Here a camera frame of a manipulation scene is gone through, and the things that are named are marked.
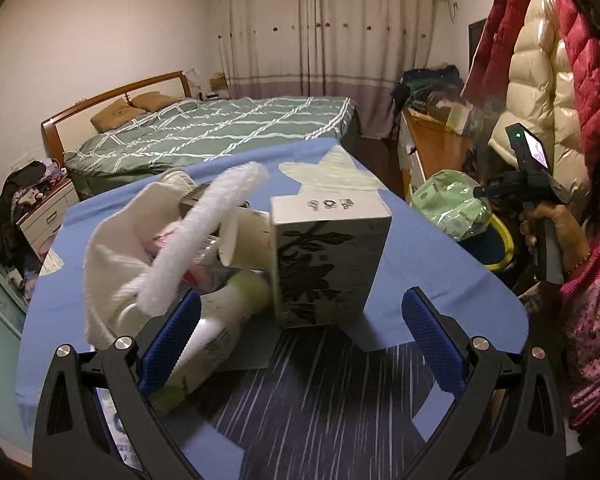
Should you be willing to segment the pink patterned sleeve forearm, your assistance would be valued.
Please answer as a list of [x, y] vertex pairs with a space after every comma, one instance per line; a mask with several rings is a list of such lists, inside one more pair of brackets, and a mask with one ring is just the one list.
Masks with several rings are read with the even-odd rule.
[[560, 296], [572, 381], [570, 426], [579, 428], [600, 411], [600, 245]]

